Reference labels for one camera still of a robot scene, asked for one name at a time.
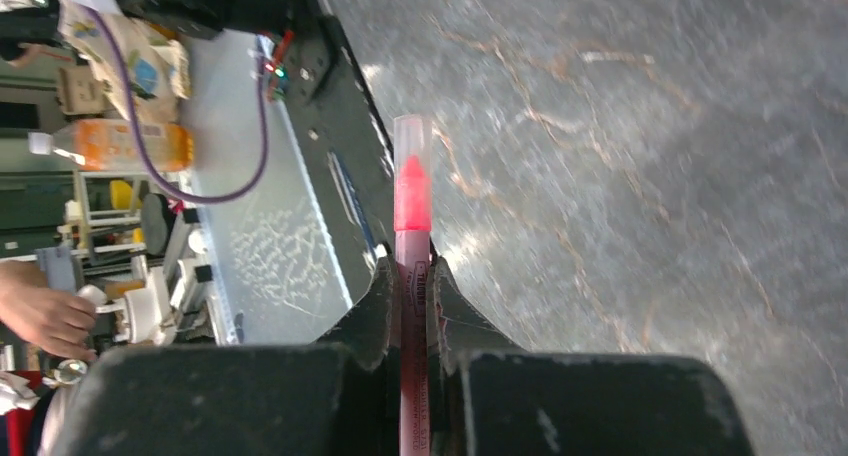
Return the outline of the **pink capped marker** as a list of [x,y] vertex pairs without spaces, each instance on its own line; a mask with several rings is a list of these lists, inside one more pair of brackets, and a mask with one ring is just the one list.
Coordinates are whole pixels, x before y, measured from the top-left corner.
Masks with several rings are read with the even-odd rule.
[[432,128],[421,115],[394,121],[394,232],[400,290],[399,453],[428,455],[427,290],[432,230]]

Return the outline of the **bystander bare hand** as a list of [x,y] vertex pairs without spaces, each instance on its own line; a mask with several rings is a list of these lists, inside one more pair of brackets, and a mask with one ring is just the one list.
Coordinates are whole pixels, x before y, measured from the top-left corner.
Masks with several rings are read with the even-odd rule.
[[87,347],[96,306],[75,294],[52,289],[33,263],[1,263],[1,322],[24,341],[64,358],[93,361]]

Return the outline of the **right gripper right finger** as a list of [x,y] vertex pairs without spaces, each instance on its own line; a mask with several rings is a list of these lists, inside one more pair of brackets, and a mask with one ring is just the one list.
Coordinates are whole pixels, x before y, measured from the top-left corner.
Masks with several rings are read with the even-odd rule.
[[438,455],[750,455],[730,390],[682,355],[520,348],[461,294],[448,263],[427,283]]

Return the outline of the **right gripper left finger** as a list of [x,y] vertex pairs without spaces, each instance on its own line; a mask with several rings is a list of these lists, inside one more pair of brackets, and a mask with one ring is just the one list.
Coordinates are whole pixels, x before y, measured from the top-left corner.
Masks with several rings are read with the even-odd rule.
[[81,382],[56,455],[394,455],[397,268],[308,345],[124,347]]

